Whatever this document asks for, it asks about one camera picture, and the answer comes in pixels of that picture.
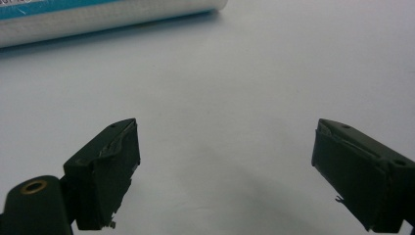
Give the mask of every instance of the blue label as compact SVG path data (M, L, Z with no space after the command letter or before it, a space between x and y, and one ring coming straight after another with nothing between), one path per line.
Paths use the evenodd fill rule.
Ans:
M0 0L0 20L28 17L118 0Z

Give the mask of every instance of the white table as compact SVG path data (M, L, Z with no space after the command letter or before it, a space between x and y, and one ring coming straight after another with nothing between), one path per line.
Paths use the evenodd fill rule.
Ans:
M0 207L135 117L142 164L116 230L75 234L367 234L311 166L314 129L341 121L415 160L414 12L409 0L239 0L2 50Z

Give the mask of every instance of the plastic wrap roll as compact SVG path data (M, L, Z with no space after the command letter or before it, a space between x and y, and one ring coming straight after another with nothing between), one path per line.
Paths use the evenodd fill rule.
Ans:
M220 10L227 0L0 0L0 48Z

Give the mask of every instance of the black plastic part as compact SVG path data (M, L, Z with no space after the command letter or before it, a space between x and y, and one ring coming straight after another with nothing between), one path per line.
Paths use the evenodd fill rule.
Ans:
M4 235L71 235L59 179L40 176L12 189L1 217Z
M320 119L312 165L366 230L397 233L412 214L415 164L353 127Z
M140 164L135 119L108 126L64 164L63 183L77 200L75 214L80 230L113 227L113 213L131 184Z

